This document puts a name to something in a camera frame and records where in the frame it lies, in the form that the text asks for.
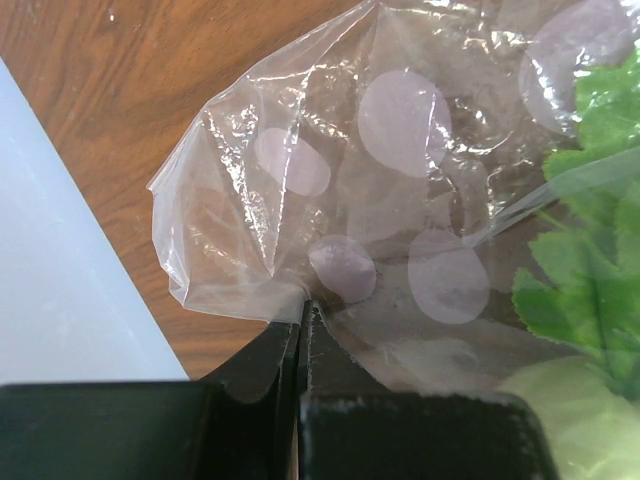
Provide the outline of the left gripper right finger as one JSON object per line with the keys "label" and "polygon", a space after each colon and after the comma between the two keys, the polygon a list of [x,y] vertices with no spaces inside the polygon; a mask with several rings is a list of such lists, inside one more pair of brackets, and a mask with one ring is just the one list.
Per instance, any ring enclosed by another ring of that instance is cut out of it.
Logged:
{"label": "left gripper right finger", "polygon": [[556,479],[531,408],[502,393],[421,395],[375,380],[304,305],[297,433],[302,479]]}

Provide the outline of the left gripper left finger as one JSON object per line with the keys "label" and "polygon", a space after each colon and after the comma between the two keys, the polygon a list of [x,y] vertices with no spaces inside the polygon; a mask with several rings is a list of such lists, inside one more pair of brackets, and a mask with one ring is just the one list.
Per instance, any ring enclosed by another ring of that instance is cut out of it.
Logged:
{"label": "left gripper left finger", "polygon": [[196,381],[8,385],[5,479],[290,479],[300,326]]}

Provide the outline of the clear zip top bag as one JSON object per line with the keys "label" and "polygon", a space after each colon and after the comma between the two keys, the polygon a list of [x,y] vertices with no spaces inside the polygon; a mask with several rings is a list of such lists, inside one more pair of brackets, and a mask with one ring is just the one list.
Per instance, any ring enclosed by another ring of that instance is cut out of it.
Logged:
{"label": "clear zip top bag", "polygon": [[172,296],[284,322],[316,300],[368,371],[418,392],[573,356],[609,388],[526,328],[512,287],[544,276],[540,213],[570,219],[543,163],[579,145],[578,76],[634,49],[635,1],[359,3],[210,99],[150,182]]}

